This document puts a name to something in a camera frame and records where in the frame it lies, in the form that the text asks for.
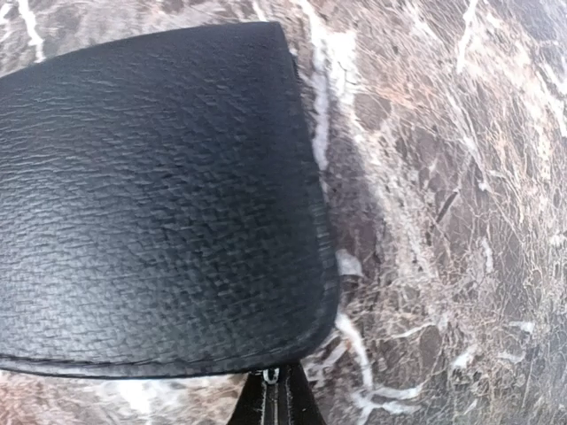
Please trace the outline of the black zippered tool case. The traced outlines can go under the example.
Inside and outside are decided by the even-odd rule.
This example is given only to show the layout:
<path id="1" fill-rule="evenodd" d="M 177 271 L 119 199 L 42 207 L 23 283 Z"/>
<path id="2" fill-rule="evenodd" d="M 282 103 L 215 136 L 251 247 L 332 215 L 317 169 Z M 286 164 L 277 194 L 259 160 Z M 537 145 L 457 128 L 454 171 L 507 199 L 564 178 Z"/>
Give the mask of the black zippered tool case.
<path id="1" fill-rule="evenodd" d="M 275 22 L 99 44 L 1 80 L 1 366 L 100 378 L 305 358 L 338 270 Z"/>

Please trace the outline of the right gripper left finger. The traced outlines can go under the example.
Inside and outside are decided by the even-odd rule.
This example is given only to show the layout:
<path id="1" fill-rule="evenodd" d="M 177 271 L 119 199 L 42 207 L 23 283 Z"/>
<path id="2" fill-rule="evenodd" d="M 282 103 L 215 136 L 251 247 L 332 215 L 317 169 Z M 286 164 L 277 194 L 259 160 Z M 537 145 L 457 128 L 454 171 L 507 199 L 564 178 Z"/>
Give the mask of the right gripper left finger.
<path id="1" fill-rule="evenodd" d="M 277 371 L 263 370 L 247 376 L 228 425 L 277 424 Z"/>

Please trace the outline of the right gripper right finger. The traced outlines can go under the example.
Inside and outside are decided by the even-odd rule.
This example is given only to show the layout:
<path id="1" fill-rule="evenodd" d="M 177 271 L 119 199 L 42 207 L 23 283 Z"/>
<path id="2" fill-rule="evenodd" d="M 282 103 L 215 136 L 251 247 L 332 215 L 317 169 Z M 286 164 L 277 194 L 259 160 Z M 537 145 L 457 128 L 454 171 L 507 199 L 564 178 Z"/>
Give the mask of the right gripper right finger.
<path id="1" fill-rule="evenodd" d="M 288 425 L 326 424 L 300 363 L 280 367 L 278 423 Z"/>

